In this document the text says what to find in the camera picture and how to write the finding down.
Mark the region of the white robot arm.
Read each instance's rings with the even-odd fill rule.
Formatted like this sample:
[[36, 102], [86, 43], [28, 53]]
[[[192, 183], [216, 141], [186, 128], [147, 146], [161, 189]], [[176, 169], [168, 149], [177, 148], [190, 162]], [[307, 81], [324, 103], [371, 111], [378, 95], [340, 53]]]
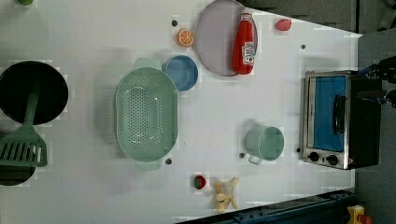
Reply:
[[[390, 84], [396, 83], [396, 56], [381, 60], [379, 63], [372, 64], [359, 71], [358, 77], [373, 81], [387, 81]], [[361, 91], [358, 98], [375, 102], [380, 105], [391, 105], [396, 107], [396, 91]]]

